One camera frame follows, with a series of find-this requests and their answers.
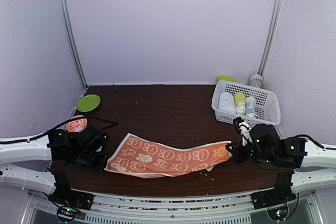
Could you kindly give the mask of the blue polka dot towel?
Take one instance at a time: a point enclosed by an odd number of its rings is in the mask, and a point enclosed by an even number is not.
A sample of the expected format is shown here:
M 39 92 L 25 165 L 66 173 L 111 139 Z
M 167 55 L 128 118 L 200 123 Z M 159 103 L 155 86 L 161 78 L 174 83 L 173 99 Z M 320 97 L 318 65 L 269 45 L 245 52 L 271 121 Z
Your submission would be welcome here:
M 252 96 L 246 98 L 246 112 L 245 115 L 250 118 L 258 118 L 256 110 L 256 99 Z

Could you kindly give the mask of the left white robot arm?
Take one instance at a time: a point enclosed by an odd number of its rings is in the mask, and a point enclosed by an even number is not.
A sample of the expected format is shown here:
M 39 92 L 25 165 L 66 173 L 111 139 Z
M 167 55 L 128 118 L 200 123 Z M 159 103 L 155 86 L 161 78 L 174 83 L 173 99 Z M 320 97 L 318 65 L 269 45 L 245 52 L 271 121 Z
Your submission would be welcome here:
M 27 161 L 64 161 L 101 172 L 107 164 L 103 153 L 109 135 L 95 127 L 80 133 L 62 129 L 49 130 L 36 136 L 1 140 L 1 185 L 30 189 L 55 195 L 64 205 L 71 205 L 76 197 L 63 173 L 39 172 L 16 166 Z

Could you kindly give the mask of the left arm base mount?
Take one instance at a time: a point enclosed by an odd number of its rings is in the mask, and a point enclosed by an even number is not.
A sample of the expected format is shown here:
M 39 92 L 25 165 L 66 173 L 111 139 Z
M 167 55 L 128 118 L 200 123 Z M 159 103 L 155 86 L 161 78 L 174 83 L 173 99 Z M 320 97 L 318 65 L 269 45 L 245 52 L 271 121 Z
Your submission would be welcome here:
M 81 210 L 91 209 L 93 194 L 73 190 L 64 173 L 51 172 L 50 174 L 55 179 L 55 190 L 46 196 L 57 207 L 56 217 L 59 221 L 69 223 L 82 214 Z

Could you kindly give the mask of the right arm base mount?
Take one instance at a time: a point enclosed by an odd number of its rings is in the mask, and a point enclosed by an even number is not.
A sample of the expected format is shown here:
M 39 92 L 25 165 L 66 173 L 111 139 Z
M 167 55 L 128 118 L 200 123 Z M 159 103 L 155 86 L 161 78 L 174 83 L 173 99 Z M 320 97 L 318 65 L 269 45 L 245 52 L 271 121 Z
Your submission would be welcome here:
M 273 189 L 258 191 L 251 194 L 254 209 L 267 209 L 268 217 L 280 223 L 288 220 L 296 211 L 299 193 L 295 194 L 291 186 L 294 172 L 281 172 L 276 177 Z

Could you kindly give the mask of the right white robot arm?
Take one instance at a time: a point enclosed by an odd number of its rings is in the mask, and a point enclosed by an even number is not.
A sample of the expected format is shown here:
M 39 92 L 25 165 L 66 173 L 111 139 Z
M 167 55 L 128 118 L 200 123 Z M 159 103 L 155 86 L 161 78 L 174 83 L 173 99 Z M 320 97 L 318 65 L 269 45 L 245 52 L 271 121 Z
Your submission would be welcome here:
M 272 203 L 281 203 L 289 192 L 335 187 L 334 145 L 322 145 L 306 134 L 281 139 L 273 125 L 249 126 L 241 117 L 233 120 L 233 126 L 242 136 L 226 146 L 235 163 L 252 160 L 288 169 L 278 174 L 269 192 Z

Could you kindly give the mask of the orange patterned towel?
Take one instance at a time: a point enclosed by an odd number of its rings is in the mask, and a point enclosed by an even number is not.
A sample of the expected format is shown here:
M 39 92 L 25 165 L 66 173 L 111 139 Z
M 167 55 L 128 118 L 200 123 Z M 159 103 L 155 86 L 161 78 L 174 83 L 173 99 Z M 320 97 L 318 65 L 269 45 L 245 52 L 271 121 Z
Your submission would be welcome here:
M 127 134 L 105 171 L 140 178 L 177 177 L 211 169 L 231 158 L 230 141 L 179 149 Z

